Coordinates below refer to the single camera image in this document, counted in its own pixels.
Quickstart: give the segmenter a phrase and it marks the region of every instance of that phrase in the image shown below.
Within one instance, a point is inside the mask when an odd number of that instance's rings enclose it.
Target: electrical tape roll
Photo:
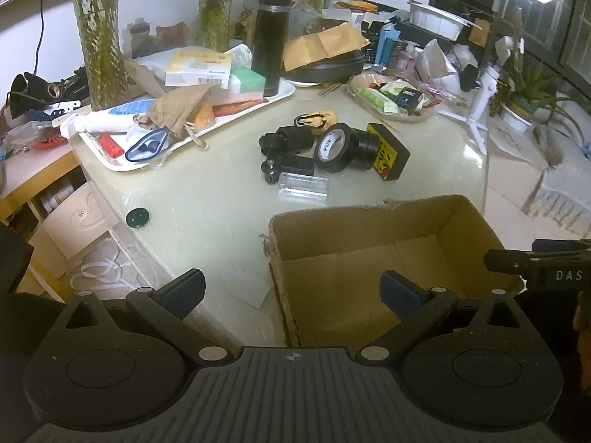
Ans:
[[[328,173],[339,173],[348,166],[369,170],[378,152],[377,135],[353,129],[345,123],[337,123],[318,140],[314,163]]]
[[[362,130],[354,130],[359,139],[359,145],[351,167],[369,170],[379,154],[379,136]]]

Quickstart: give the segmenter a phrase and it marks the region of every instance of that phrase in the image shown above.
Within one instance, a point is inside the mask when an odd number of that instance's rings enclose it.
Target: table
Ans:
[[[6,185],[0,194],[0,220],[78,166],[69,143],[50,150],[22,152],[5,161]]]
[[[207,292],[198,310],[210,325],[237,344],[283,346],[281,313],[262,246],[273,215],[454,193],[484,208],[488,160],[469,143],[465,127],[439,115],[420,124],[392,125],[411,152],[400,180],[385,182],[374,170],[317,171],[316,176],[329,178],[327,202],[280,198],[277,187],[264,181],[258,139],[293,124],[297,115],[321,109],[333,109],[356,128],[377,121],[344,88],[323,98],[312,88],[212,131],[205,137],[206,152],[185,145],[160,169],[111,172],[80,137],[71,142],[87,177],[121,221],[134,208],[149,210],[148,224],[134,234],[170,275],[190,268],[204,272]],[[262,304],[253,301],[267,292]]]

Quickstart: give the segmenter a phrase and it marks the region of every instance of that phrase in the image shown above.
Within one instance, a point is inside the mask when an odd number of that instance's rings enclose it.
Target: white bowl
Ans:
[[[413,25],[423,28],[447,38],[456,41],[460,36],[463,26],[473,25],[471,21],[461,18],[453,13],[448,13],[434,6],[409,0],[410,22]]]
[[[507,125],[513,128],[520,133],[525,132],[525,130],[531,126],[531,123],[527,120],[524,120],[514,111],[507,108],[507,106],[503,103],[503,111],[501,112],[501,120],[503,120]]]

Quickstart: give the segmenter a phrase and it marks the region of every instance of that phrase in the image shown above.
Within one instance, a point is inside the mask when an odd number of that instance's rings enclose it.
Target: barcode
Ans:
[[[219,83],[222,84],[222,80],[219,78],[197,78],[198,83]]]

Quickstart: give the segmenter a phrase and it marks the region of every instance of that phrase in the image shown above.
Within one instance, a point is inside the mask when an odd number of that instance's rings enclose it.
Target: envelope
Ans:
[[[343,23],[288,42],[283,53],[283,64],[286,71],[291,71],[315,61],[359,50],[368,44],[369,40],[358,29],[349,23]]]

